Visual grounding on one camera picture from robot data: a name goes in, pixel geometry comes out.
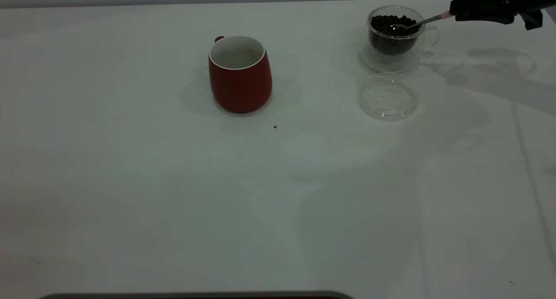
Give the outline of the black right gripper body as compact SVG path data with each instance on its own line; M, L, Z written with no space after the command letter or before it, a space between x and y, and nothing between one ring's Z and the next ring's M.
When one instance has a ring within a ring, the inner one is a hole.
M521 16L526 30L533 30L543 26L541 10L555 6L556 0L503 0L503 3L511 15Z

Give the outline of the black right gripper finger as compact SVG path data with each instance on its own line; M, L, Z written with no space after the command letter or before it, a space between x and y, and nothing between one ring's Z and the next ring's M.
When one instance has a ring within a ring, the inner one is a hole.
M509 0L452 0L449 12L456 21L484 20L511 24L517 13Z

